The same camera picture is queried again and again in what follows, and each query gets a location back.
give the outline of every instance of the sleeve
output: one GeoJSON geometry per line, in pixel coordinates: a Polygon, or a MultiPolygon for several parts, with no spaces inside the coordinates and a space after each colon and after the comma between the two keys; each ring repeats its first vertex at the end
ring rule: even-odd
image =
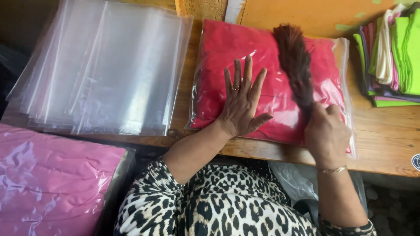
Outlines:
{"type": "Polygon", "coordinates": [[[114,235],[175,235],[176,194],[182,187],[162,158],[150,162],[120,207],[114,235]]]}
{"type": "Polygon", "coordinates": [[[322,236],[377,236],[370,220],[365,226],[342,228],[333,225],[331,222],[324,220],[321,215],[318,215],[318,223],[322,236]]]}

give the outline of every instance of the bracelet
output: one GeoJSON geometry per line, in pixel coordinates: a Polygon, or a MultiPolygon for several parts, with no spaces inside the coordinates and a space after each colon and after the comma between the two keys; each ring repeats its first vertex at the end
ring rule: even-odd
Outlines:
{"type": "Polygon", "coordinates": [[[330,174],[330,173],[333,173],[333,172],[340,172],[340,171],[343,171],[343,170],[347,170],[347,165],[341,166],[341,167],[338,167],[338,168],[335,168],[335,169],[332,169],[332,170],[320,170],[320,171],[324,174],[330,174]]]}

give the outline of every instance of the wooden table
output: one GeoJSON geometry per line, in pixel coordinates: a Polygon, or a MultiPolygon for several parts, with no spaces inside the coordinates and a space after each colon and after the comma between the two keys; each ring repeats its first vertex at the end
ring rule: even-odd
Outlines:
{"type": "MultiPolygon", "coordinates": [[[[171,129],[168,136],[86,135],[97,139],[170,147],[179,139],[196,131],[184,130],[189,119],[189,103],[197,62],[202,21],[195,20],[188,52],[176,98],[171,129]]],[[[359,159],[349,159],[352,170],[420,177],[411,165],[413,155],[420,153],[420,106],[375,108],[360,94],[356,81],[360,80],[360,60],[355,45],[350,45],[347,85],[353,101],[354,122],[359,159]]],[[[281,160],[313,165],[310,153],[302,147],[233,138],[220,151],[237,157],[281,160]]]]}

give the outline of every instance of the hand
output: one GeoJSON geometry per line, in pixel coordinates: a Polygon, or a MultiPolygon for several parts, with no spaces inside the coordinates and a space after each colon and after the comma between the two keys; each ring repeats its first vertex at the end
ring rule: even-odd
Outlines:
{"type": "Polygon", "coordinates": [[[226,102],[222,114],[217,118],[221,128],[231,137],[256,131],[258,127],[273,118],[269,113],[255,117],[261,88],[267,69],[263,68],[252,84],[252,58],[245,58],[244,78],[241,79],[241,64],[235,59],[234,84],[225,68],[226,102]]]}
{"type": "Polygon", "coordinates": [[[305,129],[305,143],[319,169],[331,170],[346,165],[346,148],[351,136],[336,105],[324,109],[320,103],[313,103],[312,117],[305,129]]]}

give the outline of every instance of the white circular logo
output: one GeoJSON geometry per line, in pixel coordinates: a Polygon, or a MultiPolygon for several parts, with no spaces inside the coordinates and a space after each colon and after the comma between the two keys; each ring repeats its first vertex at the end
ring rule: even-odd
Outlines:
{"type": "Polygon", "coordinates": [[[411,164],[413,164],[414,168],[420,171],[420,154],[414,155],[414,157],[411,158],[411,164]]]}

